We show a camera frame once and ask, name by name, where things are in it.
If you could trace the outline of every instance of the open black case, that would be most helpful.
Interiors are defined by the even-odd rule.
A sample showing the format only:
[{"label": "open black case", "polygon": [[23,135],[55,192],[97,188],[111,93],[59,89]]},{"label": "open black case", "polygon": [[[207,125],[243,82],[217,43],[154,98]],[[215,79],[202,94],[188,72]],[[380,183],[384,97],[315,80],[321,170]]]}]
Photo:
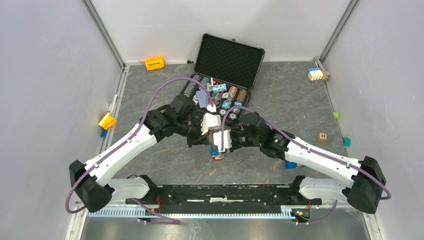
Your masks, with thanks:
[{"label": "open black case", "polygon": [[[212,36],[205,33],[202,37],[200,49],[194,65],[194,74],[201,77],[208,77],[224,83],[227,86],[227,91],[230,87],[237,88],[237,93],[231,101],[230,108],[234,105],[240,90],[247,91],[247,95],[243,101],[243,106],[247,106],[251,97],[251,90],[255,86],[256,78],[258,76],[259,68],[261,67],[262,60],[265,56],[263,48],[246,45]],[[189,86],[189,81],[182,89],[181,93]],[[190,98],[193,98],[196,91],[192,92]],[[217,113],[220,112],[221,106],[226,99],[220,99],[219,107],[216,108]],[[206,108],[201,108],[205,113],[208,112]],[[243,111],[237,114],[236,119],[227,118],[225,124],[230,127],[236,127],[240,122],[240,116]]]}]

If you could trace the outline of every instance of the yellow toy block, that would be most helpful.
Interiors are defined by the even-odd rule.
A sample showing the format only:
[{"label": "yellow toy block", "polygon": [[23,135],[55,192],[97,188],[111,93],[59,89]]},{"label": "yellow toy block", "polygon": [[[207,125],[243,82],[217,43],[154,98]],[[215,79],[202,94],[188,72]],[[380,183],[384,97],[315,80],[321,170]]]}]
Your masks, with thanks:
[{"label": "yellow toy block", "polygon": [[117,121],[109,112],[107,112],[101,119],[98,125],[106,130],[115,125]]},{"label": "yellow toy block", "polygon": [[155,56],[147,58],[145,60],[147,71],[161,69],[165,67],[165,61],[163,56]]}]

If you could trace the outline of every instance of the case lid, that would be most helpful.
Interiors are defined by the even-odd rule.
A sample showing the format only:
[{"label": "case lid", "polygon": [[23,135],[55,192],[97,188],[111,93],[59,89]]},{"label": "case lid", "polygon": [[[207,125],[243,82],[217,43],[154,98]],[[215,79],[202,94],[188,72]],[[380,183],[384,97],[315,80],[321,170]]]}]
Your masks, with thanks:
[{"label": "case lid", "polygon": [[194,71],[246,89],[252,89],[265,50],[204,34]]}]

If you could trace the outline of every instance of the green toy block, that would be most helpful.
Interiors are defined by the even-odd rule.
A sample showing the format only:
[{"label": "green toy block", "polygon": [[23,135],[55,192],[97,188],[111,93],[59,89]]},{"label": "green toy block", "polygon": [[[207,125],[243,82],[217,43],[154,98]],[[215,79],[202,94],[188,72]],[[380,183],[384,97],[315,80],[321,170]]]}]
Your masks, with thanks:
[{"label": "green toy block", "polygon": [[351,146],[351,139],[350,138],[348,138],[347,136],[344,136],[341,139],[343,139],[343,145],[345,147],[350,147]]}]

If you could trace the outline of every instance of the white wall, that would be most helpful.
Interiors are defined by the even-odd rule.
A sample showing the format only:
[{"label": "white wall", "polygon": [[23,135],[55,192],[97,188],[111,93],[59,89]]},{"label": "white wall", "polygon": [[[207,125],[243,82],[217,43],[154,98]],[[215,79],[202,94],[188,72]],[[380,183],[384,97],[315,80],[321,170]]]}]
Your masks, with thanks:
[{"label": "white wall", "polygon": [[64,239],[68,167],[100,146],[120,68],[79,0],[0,12],[0,239]]},{"label": "white wall", "polygon": [[376,158],[387,239],[423,239],[423,1],[360,1],[324,63],[353,157]]},{"label": "white wall", "polygon": [[93,0],[123,60],[195,60],[204,33],[264,48],[266,61],[312,60],[349,0]]}]

